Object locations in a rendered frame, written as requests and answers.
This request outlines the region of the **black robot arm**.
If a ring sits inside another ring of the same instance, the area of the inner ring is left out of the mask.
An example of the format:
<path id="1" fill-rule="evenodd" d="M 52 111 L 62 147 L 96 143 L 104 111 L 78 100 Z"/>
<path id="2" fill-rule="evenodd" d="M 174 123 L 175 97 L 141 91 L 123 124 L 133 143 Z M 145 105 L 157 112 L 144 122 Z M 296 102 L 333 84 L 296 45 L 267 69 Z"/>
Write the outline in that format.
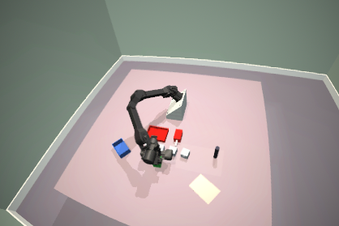
<path id="1" fill-rule="evenodd" d="M 142 125 L 142 122 L 139 118 L 139 114 L 136 108 L 138 102 L 156 96 L 163 96 L 163 98 L 172 97 L 174 100 L 176 100 L 177 103 L 182 99 L 183 93 L 178 91 L 177 86 L 170 85 L 163 87 L 162 89 L 151 91 L 137 89 L 131 95 L 131 100 L 127 106 L 127 111 L 129 113 L 135 131 L 134 133 L 135 143 L 138 144 L 139 149 L 143 151 L 141 159 L 146 164 L 160 165 L 162 159 L 161 155 L 157 153 L 157 150 L 159 149 L 157 135 L 151 135 L 149 137 L 148 132 L 144 129 L 144 126 Z M 144 146 L 145 143 L 147 145 Z"/>

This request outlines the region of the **red tray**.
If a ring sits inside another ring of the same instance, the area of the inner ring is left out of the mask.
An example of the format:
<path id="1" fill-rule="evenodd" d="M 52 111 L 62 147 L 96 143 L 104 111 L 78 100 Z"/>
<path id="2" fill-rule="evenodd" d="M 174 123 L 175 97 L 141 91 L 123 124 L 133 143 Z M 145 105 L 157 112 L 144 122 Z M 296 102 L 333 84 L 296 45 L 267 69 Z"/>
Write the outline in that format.
<path id="1" fill-rule="evenodd" d="M 147 129 L 149 137 L 151 135 L 157 135 L 157 142 L 165 143 L 167 134 L 169 132 L 169 129 L 156 127 L 156 126 L 149 126 Z"/>

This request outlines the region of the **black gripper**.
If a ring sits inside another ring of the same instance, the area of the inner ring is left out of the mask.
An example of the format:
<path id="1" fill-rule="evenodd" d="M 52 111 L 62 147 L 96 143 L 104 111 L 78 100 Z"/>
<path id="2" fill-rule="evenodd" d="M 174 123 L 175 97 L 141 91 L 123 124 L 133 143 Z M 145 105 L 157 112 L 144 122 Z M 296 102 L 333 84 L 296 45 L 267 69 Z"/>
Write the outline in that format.
<path id="1" fill-rule="evenodd" d="M 166 150 L 161 151 L 161 148 L 159 147 L 159 149 L 157 150 L 157 153 L 161 155 L 162 160 L 172 160 L 174 152 L 172 149 L 166 149 Z M 140 155 L 142 157 L 143 151 L 140 151 Z"/>

